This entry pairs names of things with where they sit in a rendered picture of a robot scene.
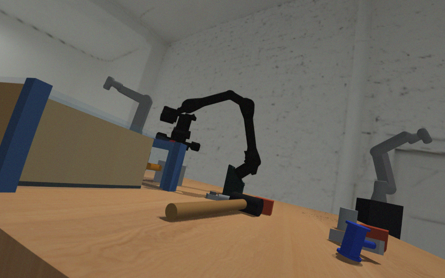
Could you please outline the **orange-red cube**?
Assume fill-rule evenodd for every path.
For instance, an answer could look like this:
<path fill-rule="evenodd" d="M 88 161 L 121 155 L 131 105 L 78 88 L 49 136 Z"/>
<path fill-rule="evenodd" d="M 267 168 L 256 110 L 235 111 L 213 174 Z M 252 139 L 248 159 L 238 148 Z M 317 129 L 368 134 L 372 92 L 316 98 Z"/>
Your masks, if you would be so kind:
<path fill-rule="evenodd" d="M 263 199 L 263 201 L 264 201 L 264 206 L 263 206 L 263 209 L 262 209 L 262 214 L 265 214 L 265 215 L 269 215 L 269 216 L 271 216 L 271 214 L 272 214 L 272 210 L 273 210 L 273 204 L 274 204 L 274 201 L 273 200 L 269 200 L 269 199 L 266 199 L 266 198 L 262 198 L 262 197 L 257 197 L 257 198 L 261 198 L 261 199 Z"/>
<path fill-rule="evenodd" d="M 363 226 L 371 229 L 371 232 L 366 233 L 366 237 L 369 237 L 371 239 L 377 239 L 379 241 L 385 241 L 384 251 L 387 250 L 389 230 L 381 229 L 381 228 L 377 228 L 377 227 L 373 227 L 373 226 L 365 225 L 365 224 L 360 224 L 360 225 L 363 225 Z"/>

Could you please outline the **wooden-handled mallet with black head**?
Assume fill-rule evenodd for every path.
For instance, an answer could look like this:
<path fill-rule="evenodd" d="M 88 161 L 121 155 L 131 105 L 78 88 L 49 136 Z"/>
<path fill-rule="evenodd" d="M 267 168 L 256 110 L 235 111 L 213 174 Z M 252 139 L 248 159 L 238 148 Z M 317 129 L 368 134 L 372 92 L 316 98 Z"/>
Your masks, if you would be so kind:
<path fill-rule="evenodd" d="M 258 217 L 263 206 L 264 201 L 261 198 L 233 192 L 229 200 L 169 203 L 165 215 L 168 220 L 178 220 L 239 210 Z"/>

